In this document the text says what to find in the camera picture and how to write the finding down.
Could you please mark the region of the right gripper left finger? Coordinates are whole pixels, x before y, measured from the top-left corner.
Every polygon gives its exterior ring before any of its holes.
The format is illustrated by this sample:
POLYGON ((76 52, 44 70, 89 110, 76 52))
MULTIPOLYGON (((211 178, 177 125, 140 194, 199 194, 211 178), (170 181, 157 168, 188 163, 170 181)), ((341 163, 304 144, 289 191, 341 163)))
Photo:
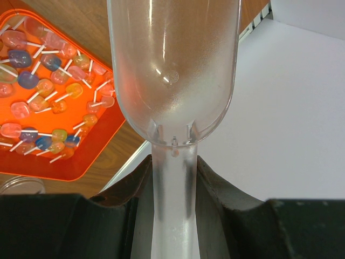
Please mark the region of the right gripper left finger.
POLYGON ((152 158, 105 191, 1 196, 1 258, 150 258, 152 158))

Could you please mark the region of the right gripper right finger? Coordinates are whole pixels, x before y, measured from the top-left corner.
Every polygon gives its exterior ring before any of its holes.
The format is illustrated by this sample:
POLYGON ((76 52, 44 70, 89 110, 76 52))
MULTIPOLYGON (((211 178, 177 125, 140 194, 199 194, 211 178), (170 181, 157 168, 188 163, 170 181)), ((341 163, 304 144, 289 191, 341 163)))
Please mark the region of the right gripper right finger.
POLYGON ((344 258, 344 201, 260 201, 197 161, 201 258, 344 258))

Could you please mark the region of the clear round jar lid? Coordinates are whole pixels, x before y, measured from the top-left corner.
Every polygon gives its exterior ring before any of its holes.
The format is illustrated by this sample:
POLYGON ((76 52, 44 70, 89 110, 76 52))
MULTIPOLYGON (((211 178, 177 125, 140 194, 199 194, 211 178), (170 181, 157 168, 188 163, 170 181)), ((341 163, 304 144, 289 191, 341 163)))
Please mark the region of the clear round jar lid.
POLYGON ((45 186, 41 179, 16 176, 1 185, 1 195, 45 194, 45 186))

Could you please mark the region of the orange tray of lollipops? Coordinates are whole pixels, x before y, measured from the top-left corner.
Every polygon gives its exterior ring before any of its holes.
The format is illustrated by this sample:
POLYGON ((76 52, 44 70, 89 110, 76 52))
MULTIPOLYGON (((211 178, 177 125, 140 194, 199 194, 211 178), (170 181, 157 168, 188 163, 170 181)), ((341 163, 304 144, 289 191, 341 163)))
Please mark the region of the orange tray of lollipops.
POLYGON ((110 68, 34 12, 1 5, 1 173, 76 180, 124 121, 110 68))

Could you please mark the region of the clear plastic scoop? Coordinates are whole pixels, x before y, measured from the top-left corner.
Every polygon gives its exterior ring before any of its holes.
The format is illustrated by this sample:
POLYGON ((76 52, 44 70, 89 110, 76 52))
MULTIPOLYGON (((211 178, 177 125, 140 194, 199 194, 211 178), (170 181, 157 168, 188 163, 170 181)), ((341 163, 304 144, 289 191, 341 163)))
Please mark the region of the clear plastic scoop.
POLYGON ((117 101, 151 143, 154 257, 190 258, 197 145, 223 120, 240 1, 108 1, 117 101))

